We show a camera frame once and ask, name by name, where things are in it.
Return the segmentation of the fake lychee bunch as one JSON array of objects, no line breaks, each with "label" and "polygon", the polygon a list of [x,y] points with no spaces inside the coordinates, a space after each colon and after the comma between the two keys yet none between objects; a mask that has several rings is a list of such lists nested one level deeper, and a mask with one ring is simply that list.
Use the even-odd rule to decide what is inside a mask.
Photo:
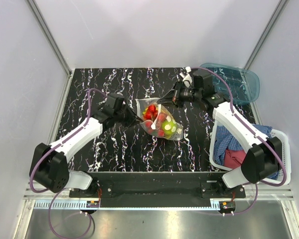
[{"label": "fake lychee bunch", "polygon": [[164,132],[161,129],[162,123],[166,120],[167,115],[158,110],[155,104],[149,105],[143,111],[143,120],[145,121],[143,126],[148,134],[164,137]]}]

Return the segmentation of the clear polka dot zip bag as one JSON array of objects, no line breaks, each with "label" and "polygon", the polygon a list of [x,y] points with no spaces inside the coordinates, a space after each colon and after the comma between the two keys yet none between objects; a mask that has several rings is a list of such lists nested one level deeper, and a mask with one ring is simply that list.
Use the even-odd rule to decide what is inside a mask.
[{"label": "clear polka dot zip bag", "polygon": [[172,141],[183,139],[183,126],[162,105],[159,98],[136,99],[137,116],[143,121],[140,123],[143,130],[151,136]]}]

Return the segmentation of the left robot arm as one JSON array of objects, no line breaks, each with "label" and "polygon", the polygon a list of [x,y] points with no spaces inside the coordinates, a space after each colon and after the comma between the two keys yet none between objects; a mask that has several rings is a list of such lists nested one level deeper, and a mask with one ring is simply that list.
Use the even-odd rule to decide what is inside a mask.
[{"label": "left robot arm", "polygon": [[70,170],[70,159],[115,124],[132,127],[142,121],[124,96],[109,94],[104,103],[93,113],[88,112],[86,120],[67,135],[51,144],[40,143],[35,148],[29,172],[31,190],[59,193],[63,189],[79,189],[86,197],[93,197],[98,185],[87,172]]}]

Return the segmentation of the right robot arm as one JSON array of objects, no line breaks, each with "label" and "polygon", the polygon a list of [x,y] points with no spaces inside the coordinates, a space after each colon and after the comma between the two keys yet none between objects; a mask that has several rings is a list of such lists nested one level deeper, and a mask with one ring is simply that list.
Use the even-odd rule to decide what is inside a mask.
[{"label": "right robot arm", "polygon": [[234,187],[243,184],[257,184],[268,176],[281,171],[280,183],[269,183],[270,186],[283,186],[287,180],[287,171],[282,161],[283,144],[277,137],[268,138],[248,122],[234,108],[233,96],[228,89],[228,96],[217,93],[213,77],[223,79],[213,71],[202,68],[186,68],[186,74],[180,78],[173,88],[158,100],[158,104],[181,108],[184,103],[197,104],[203,111],[212,116],[215,122],[221,123],[237,139],[246,153],[242,165],[228,171],[222,176],[222,182],[216,185],[221,197],[228,197]]}]

